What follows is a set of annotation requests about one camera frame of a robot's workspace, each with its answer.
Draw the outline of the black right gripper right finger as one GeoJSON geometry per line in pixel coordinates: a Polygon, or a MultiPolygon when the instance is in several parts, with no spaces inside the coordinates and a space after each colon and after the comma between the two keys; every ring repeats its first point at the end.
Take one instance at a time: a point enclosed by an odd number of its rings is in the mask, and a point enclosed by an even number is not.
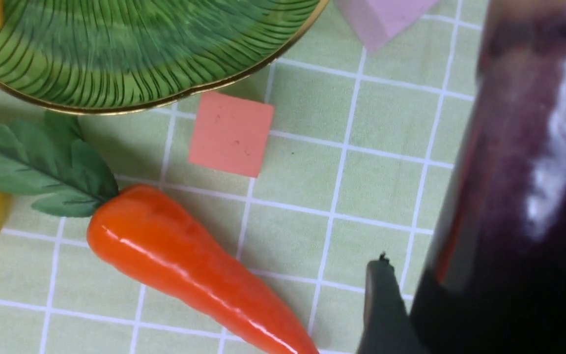
{"type": "Polygon", "coordinates": [[[566,278],[454,295],[427,271],[410,319],[431,354],[566,354],[566,278]]]}

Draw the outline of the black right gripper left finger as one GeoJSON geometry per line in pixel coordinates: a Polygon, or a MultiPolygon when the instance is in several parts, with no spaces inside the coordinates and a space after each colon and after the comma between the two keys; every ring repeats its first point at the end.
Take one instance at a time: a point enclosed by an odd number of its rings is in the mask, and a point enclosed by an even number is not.
{"type": "Polygon", "coordinates": [[[395,268],[386,254],[366,267],[364,328],[358,354],[426,354],[411,325],[395,268]]]}

